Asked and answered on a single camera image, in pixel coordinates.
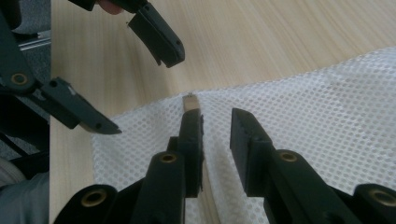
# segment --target light wooden surface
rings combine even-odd
[[[186,61],[157,66],[127,27],[133,15],[52,1],[52,75],[107,116],[183,91],[312,71],[396,44],[393,0],[151,0]],[[93,184],[91,136],[51,120],[50,220]]]

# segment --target white textured cloth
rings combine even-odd
[[[268,222],[263,199],[247,198],[233,162],[233,107],[253,113],[275,148],[302,154],[328,185],[349,194],[364,183],[396,189],[396,48],[278,81],[194,94],[221,223]],[[93,136],[96,182],[123,189],[146,174],[151,156],[178,135],[182,95],[115,117],[122,134]],[[202,206],[187,200],[187,223],[204,223]]]

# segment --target brass screw insert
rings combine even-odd
[[[171,163],[177,160],[177,156],[174,154],[165,154],[160,158],[161,162]]]
[[[81,204],[84,207],[94,207],[105,201],[107,193],[104,189],[93,189],[87,192],[81,199]]]
[[[28,80],[27,76],[22,73],[16,73],[11,76],[12,83],[19,85],[19,86],[26,84],[27,80]]]
[[[378,203],[382,203],[383,205],[389,207],[396,207],[396,197],[386,193],[383,190],[372,189],[369,191],[369,195]]]
[[[297,161],[297,157],[290,152],[282,152],[279,154],[279,156],[283,161]]]

